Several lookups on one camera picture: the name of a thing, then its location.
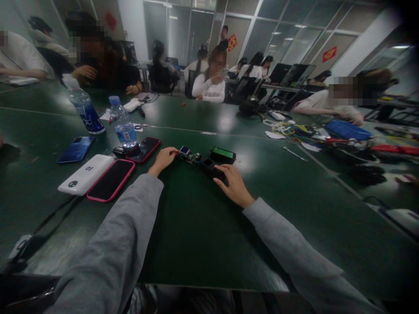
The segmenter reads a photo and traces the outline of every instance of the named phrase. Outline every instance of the blue smartphone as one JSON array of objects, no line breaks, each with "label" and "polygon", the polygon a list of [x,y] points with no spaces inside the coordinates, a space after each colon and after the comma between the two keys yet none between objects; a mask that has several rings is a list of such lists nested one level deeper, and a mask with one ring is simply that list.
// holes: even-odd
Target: blue smartphone
[{"label": "blue smartphone", "polygon": [[60,159],[57,160],[57,163],[66,164],[82,161],[94,140],[94,137],[76,137]]}]

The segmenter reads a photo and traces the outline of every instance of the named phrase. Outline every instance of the red phone case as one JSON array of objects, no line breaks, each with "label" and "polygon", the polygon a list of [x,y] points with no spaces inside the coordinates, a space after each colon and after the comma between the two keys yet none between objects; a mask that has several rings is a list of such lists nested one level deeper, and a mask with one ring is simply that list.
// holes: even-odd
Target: red phone case
[{"label": "red phone case", "polygon": [[[112,168],[112,166],[115,164],[115,163],[117,163],[117,162],[129,162],[129,163],[132,163],[132,167],[131,167],[131,169],[128,171],[128,173],[127,173],[127,175],[125,176],[125,178],[121,181],[121,183],[118,185],[118,187],[116,188],[116,190],[115,190],[115,192],[112,194],[112,196],[109,198],[109,199],[107,199],[107,200],[103,200],[103,199],[100,199],[100,198],[94,198],[94,197],[91,197],[91,196],[89,196],[89,193],[90,193],[90,191],[95,187],[95,185],[96,185],[96,183],[98,183],[101,179],[102,179],[102,177]],[[133,162],[133,161],[130,161],[130,160],[124,160],[124,159],[118,159],[118,160],[115,160],[112,164],[111,164],[111,166],[108,168],[108,170],[106,170],[106,172],[95,182],[95,184],[87,191],[87,194],[86,194],[86,197],[88,198],[88,199],[91,199],[92,201],[98,201],[98,202],[100,202],[100,203],[108,203],[108,202],[110,202],[111,200],[113,200],[114,198],[115,198],[115,196],[118,194],[118,192],[119,192],[119,190],[122,188],[122,186],[124,185],[124,183],[125,183],[125,181],[128,179],[128,177],[131,175],[131,173],[134,171],[134,168],[135,168],[135,162]]]},{"label": "red phone case", "polygon": [[142,142],[144,142],[147,138],[152,138],[152,139],[154,139],[154,140],[158,140],[158,143],[157,143],[157,145],[156,146],[154,146],[154,148],[148,153],[148,155],[142,160],[142,161],[137,161],[137,160],[134,160],[134,159],[131,159],[130,158],[130,153],[132,152],[129,152],[128,153],[128,155],[127,156],[125,156],[125,158],[127,158],[127,159],[129,159],[129,160],[132,160],[133,162],[136,162],[136,163],[138,163],[138,164],[143,164],[149,157],[150,157],[150,155],[152,154],[152,153],[154,153],[154,151],[157,149],[157,147],[159,147],[160,146],[160,144],[161,144],[161,141],[159,140],[159,139],[156,139],[156,138],[154,138],[154,137],[146,137],[145,139],[143,139],[142,141],[141,141],[141,143]]}]

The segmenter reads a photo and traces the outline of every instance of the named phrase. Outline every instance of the bottle cap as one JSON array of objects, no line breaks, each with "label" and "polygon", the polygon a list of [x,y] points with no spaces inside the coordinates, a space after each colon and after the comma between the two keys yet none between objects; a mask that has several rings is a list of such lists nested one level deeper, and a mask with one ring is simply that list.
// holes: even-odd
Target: bottle cap
[{"label": "bottle cap", "polygon": [[119,105],[121,104],[121,100],[118,96],[109,96],[109,102],[111,105]]},{"label": "bottle cap", "polygon": [[63,74],[62,82],[67,88],[80,87],[79,82],[71,74]]}]

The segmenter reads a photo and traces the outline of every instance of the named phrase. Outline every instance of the red paper sign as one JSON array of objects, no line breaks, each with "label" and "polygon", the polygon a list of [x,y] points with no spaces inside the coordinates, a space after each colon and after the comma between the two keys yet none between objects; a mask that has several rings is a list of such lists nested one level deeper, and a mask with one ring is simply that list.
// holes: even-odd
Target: red paper sign
[{"label": "red paper sign", "polygon": [[107,11],[105,15],[105,21],[107,22],[109,28],[114,31],[115,27],[117,26],[117,20],[113,17],[113,15]]},{"label": "red paper sign", "polygon": [[236,35],[233,34],[229,39],[228,39],[228,51],[233,50],[234,47],[237,46],[237,38]]},{"label": "red paper sign", "polygon": [[333,47],[332,49],[329,49],[323,54],[323,63],[325,63],[327,60],[330,60],[336,55],[337,46]]}]

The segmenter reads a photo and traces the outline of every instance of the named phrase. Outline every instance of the water bottle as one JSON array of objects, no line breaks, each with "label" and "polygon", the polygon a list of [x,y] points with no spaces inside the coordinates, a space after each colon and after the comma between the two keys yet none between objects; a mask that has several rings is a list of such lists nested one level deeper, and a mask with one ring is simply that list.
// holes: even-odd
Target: water bottle
[{"label": "water bottle", "polygon": [[125,148],[134,147],[137,145],[137,136],[135,135],[134,125],[128,111],[121,105],[118,96],[109,97],[110,104],[110,118],[115,127],[118,139]]},{"label": "water bottle", "polygon": [[101,134],[105,127],[100,121],[89,95],[80,88],[79,82],[71,74],[63,74],[62,81],[67,86],[67,97],[74,105],[90,134]]}]

